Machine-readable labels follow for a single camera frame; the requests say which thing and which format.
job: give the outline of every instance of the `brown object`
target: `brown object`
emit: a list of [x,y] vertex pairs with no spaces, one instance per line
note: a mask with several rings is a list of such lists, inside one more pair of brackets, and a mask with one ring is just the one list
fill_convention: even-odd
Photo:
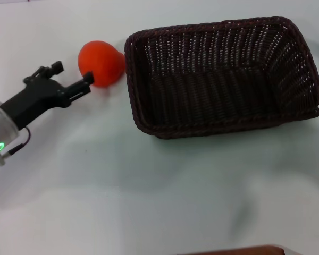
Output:
[[282,248],[275,246],[259,246],[226,251],[210,251],[190,255],[284,255]]
[[319,75],[299,29],[254,18],[144,30],[125,43],[139,129],[162,139],[319,116]]

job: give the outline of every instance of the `red ball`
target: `red ball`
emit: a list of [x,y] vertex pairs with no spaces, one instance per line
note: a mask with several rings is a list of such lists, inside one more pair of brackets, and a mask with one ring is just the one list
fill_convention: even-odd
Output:
[[124,55],[104,41],[85,44],[78,56],[81,75],[92,72],[94,86],[106,88],[115,83],[125,70]]

